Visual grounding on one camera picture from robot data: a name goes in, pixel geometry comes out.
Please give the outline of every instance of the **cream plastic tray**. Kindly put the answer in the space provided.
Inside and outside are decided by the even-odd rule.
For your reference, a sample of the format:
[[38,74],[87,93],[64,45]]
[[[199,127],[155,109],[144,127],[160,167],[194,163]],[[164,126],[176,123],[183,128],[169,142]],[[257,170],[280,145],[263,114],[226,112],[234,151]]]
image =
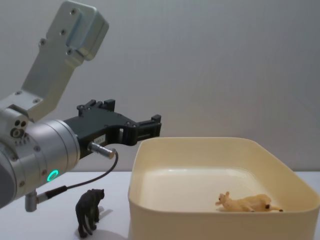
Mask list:
[[[284,212],[225,212],[233,199],[267,194]],[[254,141],[161,137],[141,143],[128,192],[134,240],[313,240],[320,198]]]

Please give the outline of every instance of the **white table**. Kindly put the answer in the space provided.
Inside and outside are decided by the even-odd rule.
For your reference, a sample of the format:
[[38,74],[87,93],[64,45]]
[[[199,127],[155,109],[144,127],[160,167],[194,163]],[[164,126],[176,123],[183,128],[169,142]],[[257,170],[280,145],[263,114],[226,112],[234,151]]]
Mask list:
[[[38,193],[72,185],[99,176],[100,172],[69,172],[38,188]],[[320,172],[297,172],[320,194]],[[104,189],[106,197],[100,203],[100,222],[88,240],[132,240],[128,187],[131,172],[112,172],[91,184],[68,190],[37,206],[35,212],[25,212],[22,197],[0,209],[1,240],[78,240],[75,206],[88,189]],[[315,240],[320,239],[320,220]]]

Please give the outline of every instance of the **gray background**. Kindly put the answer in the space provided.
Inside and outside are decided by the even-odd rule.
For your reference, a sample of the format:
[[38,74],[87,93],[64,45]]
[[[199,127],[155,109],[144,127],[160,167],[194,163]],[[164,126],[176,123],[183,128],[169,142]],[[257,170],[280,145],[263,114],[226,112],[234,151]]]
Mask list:
[[[79,2],[110,29],[46,119],[115,99],[135,121],[161,114],[163,137],[248,138],[294,170],[320,170],[319,0]],[[0,2],[1,98],[21,87],[61,3]],[[116,147],[117,170],[130,170],[138,145]],[[92,155],[75,171],[110,165]]]

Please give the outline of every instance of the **toy animal figurine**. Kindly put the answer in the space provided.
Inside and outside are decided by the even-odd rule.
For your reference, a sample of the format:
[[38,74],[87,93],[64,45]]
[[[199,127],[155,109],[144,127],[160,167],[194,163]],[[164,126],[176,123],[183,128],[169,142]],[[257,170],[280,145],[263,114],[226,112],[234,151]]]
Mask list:
[[232,200],[230,193],[219,195],[219,201],[215,203],[216,206],[223,205],[223,207],[230,212],[270,212],[277,210],[283,212],[283,209],[271,206],[271,199],[266,194],[259,194],[255,196],[248,196],[242,199]]
[[[91,189],[84,193],[76,204],[75,213],[79,223],[78,232],[81,238],[87,237],[88,234],[92,235],[91,230],[97,229],[97,226],[94,224],[94,222],[99,222],[98,205],[100,201],[104,199],[104,197],[104,189]],[[88,223],[91,230],[88,229],[86,217],[88,218]]]

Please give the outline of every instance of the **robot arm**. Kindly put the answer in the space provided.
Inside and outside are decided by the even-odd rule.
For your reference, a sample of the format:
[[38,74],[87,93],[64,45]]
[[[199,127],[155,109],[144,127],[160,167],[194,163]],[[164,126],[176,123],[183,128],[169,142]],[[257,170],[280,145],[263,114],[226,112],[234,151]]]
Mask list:
[[36,188],[72,170],[91,153],[108,158],[107,144],[133,146],[158,137],[161,116],[135,122],[114,112],[115,101],[91,100],[77,107],[71,119],[38,122],[57,106],[71,75],[92,60],[108,23],[92,6],[64,2],[21,90],[0,101],[0,209],[25,196],[25,209],[67,190],[66,186],[37,196]]

